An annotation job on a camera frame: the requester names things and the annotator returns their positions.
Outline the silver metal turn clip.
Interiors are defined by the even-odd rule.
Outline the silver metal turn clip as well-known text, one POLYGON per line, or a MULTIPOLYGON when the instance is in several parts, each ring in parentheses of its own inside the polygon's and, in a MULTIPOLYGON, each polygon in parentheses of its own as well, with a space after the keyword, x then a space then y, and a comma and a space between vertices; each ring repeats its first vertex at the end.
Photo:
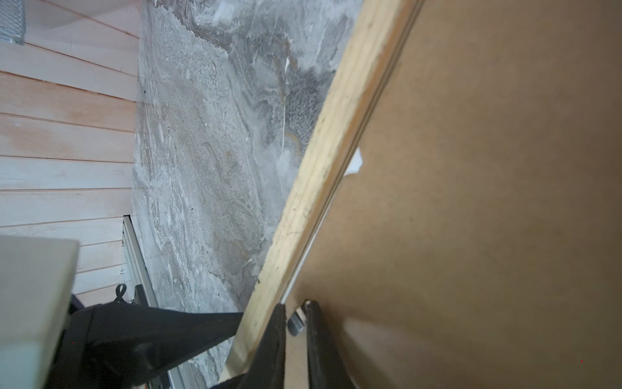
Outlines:
POLYGON ((296 310, 288 319, 287 328, 291 336, 297 337, 306 328, 306 315, 304 311, 296 310))

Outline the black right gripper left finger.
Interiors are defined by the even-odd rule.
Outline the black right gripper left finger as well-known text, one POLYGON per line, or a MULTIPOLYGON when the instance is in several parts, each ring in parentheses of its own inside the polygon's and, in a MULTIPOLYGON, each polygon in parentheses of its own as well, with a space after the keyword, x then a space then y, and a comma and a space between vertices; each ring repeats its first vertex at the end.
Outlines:
MULTIPOLYGON (((215 320, 215 333, 246 337, 250 329, 250 319, 246 313, 214 313, 209 315, 215 320)), ((257 345, 249 351, 245 360, 241 356, 241 348, 233 346, 232 354, 235 363, 242 363, 245 368, 241 374, 225 379, 216 385, 217 388, 282 388, 284 386, 287 316, 285 305, 278 303, 265 319, 262 335, 256 337, 257 345)))

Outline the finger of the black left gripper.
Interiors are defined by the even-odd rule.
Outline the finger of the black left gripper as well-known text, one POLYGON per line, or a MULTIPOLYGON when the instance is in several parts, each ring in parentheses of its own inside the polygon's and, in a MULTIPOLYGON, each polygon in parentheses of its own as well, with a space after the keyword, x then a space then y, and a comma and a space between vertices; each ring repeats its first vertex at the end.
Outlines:
POLYGON ((132 388, 236 334, 240 313, 191 314, 124 302, 66 317, 47 388, 132 388))

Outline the light wooden picture frame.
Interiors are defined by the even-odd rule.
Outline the light wooden picture frame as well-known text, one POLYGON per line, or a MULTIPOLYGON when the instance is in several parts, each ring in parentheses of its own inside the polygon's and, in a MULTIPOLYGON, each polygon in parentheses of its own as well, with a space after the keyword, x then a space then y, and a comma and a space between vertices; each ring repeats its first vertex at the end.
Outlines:
POLYGON ((364 2, 234 337, 221 382, 248 371, 273 308, 286 301, 423 4, 364 2))

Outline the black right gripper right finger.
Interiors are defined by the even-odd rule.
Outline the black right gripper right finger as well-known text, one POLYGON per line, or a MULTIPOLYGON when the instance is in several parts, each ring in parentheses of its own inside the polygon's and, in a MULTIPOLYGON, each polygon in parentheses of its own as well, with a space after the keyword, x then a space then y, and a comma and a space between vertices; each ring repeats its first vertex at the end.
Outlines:
POLYGON ((308 300, 303 307, 307 321, 309 388, 355 389, 320 305, 308 300))

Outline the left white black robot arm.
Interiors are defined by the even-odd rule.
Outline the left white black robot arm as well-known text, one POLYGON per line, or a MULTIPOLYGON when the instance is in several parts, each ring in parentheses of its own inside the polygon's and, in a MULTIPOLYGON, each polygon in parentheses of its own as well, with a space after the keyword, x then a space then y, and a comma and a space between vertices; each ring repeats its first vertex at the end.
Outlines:
POLYGON ((1 239, 1 385, 4 388, 133 388, 232 337, 238 313, 150 307, 141 286, 126 301, 84 306, 71 292, 79 243, 1 239))

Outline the brown cardboard backing board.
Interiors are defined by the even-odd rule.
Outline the brown cardboard backing board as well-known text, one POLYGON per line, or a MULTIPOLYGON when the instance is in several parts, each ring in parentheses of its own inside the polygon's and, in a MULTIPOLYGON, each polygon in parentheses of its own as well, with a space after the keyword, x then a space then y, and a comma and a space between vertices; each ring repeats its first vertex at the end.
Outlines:
POLYGON ((361 388, 621 385, 621 4, 427 1, 290 303, 361 388))

